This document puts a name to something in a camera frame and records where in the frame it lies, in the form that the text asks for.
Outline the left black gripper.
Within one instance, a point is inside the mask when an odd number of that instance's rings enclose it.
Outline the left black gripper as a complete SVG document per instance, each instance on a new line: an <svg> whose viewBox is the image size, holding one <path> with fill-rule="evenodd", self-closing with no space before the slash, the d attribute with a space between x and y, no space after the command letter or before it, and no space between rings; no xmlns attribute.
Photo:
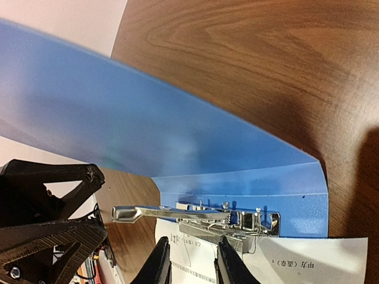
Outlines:
<svg viewBox="0 0 379 284"><path fill-rule="evenodd" d="M61 198L45 186L76 181ZM1 283L69 283L107 231L96 220L66 219L104 183L95 164L13 159L2 166Z"/></svg>

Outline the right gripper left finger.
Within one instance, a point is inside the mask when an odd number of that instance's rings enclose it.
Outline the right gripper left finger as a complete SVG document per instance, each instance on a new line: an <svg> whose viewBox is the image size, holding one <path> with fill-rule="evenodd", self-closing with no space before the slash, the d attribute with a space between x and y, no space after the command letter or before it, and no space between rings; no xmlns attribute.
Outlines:
<svg viewBox="0 0 379 284"><path fill-rule="evenodd" d="M159 239L155 248L145 261L140 272L134 278L135 284L170 284L172 283L172 265L170 261L170 244L167 236Z"/></svg>

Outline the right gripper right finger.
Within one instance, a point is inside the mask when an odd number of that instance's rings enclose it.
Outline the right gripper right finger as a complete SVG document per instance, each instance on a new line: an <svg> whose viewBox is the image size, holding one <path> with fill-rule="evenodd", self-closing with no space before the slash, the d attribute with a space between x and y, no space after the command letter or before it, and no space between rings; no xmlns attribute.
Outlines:
<svg viewBox="0 0 379 284"><path fill-rule="evenodd" d="M251 274L242 259L228 242L221 236L217 257L214 260L217 283L221 284L260 284Z"/></svg>

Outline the white paper sheet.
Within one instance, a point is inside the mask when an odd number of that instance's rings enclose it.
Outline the white paper sheet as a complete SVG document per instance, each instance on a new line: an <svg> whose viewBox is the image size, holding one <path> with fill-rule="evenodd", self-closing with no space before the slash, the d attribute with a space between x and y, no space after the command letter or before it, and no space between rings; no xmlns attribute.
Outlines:
<svg viewBox="0 0 379 284"><path fill-rule="evenodd" d="M157 220L155 237L171 247L172 283L216 283L217 246ZM260 283L363 283L367 238L252 237L241 258Z"/></svg>

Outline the metal folder clip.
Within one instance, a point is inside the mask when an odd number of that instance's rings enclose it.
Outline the metal folder clip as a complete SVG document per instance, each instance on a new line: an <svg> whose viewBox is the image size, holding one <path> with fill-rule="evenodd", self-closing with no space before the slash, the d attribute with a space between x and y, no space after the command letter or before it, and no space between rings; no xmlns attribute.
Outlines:
<svg viewBox="0 0 379 284"><path fill-rule="evenodd" d="M261 208L239 210L222 203L219 208L196 204L177 203L169 206L125 205L112 209L112 221L135 223L141 217L175 220L179 231L185 235L218 244L222 236L239 254L250 250L249 242L256 237L279 237L280 214L266 212Z"/></svg>

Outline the blue folder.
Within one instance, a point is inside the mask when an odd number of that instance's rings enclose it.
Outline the blue folder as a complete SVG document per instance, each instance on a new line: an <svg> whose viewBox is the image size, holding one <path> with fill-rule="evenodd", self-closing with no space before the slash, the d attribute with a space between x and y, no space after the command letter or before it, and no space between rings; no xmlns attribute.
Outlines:
<svg viewBox="0 0 379 284"><path fill-rule="evenodd" d="M320 162L137 69L1 21L1 136L153 179L177 202L278 212L283 237L325 238Z"/></svg>

